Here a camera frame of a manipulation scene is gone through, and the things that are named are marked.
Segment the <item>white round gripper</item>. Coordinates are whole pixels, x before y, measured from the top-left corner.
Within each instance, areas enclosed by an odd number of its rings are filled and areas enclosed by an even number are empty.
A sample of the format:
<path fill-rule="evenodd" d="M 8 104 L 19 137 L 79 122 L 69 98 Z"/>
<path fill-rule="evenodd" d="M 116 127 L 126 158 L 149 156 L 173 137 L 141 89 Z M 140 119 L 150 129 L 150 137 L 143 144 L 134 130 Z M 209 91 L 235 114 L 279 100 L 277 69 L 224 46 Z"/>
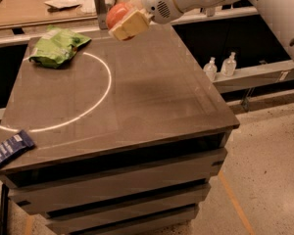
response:
<path fill-rule="evenodd" d="M 130 0 L 129 4 L 138 10 L 130 10 L 119 25 L 109 29 L 109 33 L 119 41 L 146 31 L 151 18 L 157 24 L 168 24 L 183 15 L 175 0 Z"/>

